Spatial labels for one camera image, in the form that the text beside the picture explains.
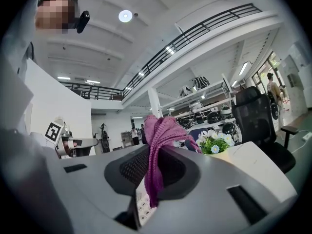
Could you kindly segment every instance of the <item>chair armrest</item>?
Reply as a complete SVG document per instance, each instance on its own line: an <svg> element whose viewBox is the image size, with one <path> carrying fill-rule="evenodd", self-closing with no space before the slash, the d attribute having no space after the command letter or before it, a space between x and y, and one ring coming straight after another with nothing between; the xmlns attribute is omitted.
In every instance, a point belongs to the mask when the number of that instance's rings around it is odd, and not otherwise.
<svg viewBox="0 0 312 234"><path fill-rule="evenodd" d="M284 131L287 134L295 135L298 133L298 129L292 126L284 126L281 127L281 130Z"/></svg>

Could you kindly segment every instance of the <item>white shelf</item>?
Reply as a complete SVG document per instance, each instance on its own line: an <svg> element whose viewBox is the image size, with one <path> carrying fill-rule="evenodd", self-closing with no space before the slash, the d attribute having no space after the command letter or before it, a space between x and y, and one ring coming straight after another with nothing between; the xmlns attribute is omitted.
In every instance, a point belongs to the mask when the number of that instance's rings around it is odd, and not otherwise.
<svg viewBox="0 0 312 234"><path fill-rule="evenodd" d="M233 122L233 121L235 121L235 118L222 120L222 121L219 121L219 122L216 122L216 123L212 123L212 124L202 123L202 124L198 124L198 125L196 125L194 127L191 127L189 129L187 129L186 131L189 133L191 130L200 129L200 128L211 128L211 127L219 126L219 125L222 125L222 124L225 124L225 123L229 123L229 122Z"/></svg>
<svg viewBox="0 0 312 234"><path fill-rule="evenodd" d="M218 102L216 102L216 103L214 103L214 104L210 104L210 105L208 105L208 106L205 106L205 107L196 109L196 110L194 110L193 112L194 112L194 113L201 112L201 111L204 111L204 110L206 110L206 109L209 109L209 108L212 108L212 107L216 107L216 106L218 106L218 105L220 105L220 104L223 104L223 103L226 103L226 102L228 102L228 101L231 101L232 99L233 99L233 98L224 99L224 100L218 101ZM182 114L180 114L180 115L175 116L175 118L180 118L180 117L188 116L188 115L190 115L190 112L182 113Z"/></svg>
<svg viewBox="0 0 312 234"><path fill-rule="evenodd" d="M203 89L200 89L198 91L196 91L195 93L191 93L187 96L184 96L180 99L177 99L175 101L172 101L166 105L163 105L161 106L163 109L167 109L167 108L171 108L171 107L177 107L177 106L181 106L182 104L188 104L194 100L197 100L197 99L201 99L202 95L205 95L207 96L206 98L204 99L208 99L208 98L212 98L214 96L216 96L216 92L218 92L220 94L222 90L222 83L223 83L223 80L220 80L218 82L215 82Z"/></svg>

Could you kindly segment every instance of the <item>railing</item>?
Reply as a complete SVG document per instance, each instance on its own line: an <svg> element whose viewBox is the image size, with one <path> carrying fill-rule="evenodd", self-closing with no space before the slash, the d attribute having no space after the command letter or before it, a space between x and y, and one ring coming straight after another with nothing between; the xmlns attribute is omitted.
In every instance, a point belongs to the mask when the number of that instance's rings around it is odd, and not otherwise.
<svg viewBox="0 0 312 234"><path fill-rule="evenodd" d="M177 51L190 44L192 41L201 37L202 35L220 27L228 22L236 19L259 13L261 10L256 8L252 3L235 7L230 10L223 11L213 17L210 17L192 28L188 29L177 38L172 40L168 45L161 49L148 63L132 78L132 80L123 89L123 96L127 96L143 79L145 79L153 70L160 64L166 61L170 56L174 55Z"/></svg>
<svg viewBox="0 0 312 234"><path fill-rule="evenodd" d="M60 81L60 83L85 99L122 100L124 98L123 91L116 88L107 88L64 81Z"/></svg>

